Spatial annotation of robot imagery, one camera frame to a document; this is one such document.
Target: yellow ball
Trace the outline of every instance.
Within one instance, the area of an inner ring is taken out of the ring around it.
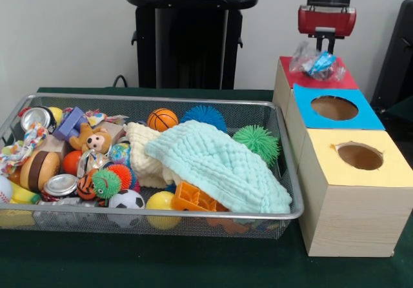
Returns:
[[[171,206],[174,194],[167,191],[161,191],[151,196],[146,203],[146,209],[163,209],[172,211]],[[181,217],[165,217],[165,216],[147,216],[146,217],[151,226],[159,230],[169,230],[181,221]]]
[[[49,110],[52,112],[53,117],[56,120],[57,126],[60,126],[60,122],[62,122],[63,111],[57,107],[49,107]]]

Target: green spiky ball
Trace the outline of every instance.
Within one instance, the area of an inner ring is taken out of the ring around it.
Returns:
[[[259,154],[269,167],[279,156],[278,138],[271,136],[268,130],[259,125],[247,125],[239,129],[232,138],[247,146],[254,154]]]
[[[99,170],[92,179],[95,193],[101,199],[110,199],[121,190],[121,180],[110,170]]]

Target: orange spiky ball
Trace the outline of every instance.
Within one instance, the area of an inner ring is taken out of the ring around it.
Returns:
[[[108,170],[112,171],[121,180],[121,190],[129,189],[132,184],[132,173],[128,167],[122,164],[113,164],[107,167]]]

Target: plastic bag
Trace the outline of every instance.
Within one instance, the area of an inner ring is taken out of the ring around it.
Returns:
[[[346,70],[336,61],[335,55],[311,48],[304,41],[292,56],[290,72],[303,72],[316,80],[341,81]]]

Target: red lid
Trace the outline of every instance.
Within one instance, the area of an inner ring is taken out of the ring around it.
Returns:
[[[307,87],[307,88],[324,88],[324,89],[358,89],[357,83],[354,81],[354,78],[351,76],[348,68],[345,66],[341,58],[337,58],[340,66],[346,69],[344,78],[340,81],[336,80],[316,80],[305,75],[302,72],[290,72],[290,62],[291,57],[280,57],[281,65],[284,68],[285,77],[287,77],[290,88],[294,87],[294,83],[297,85]]]

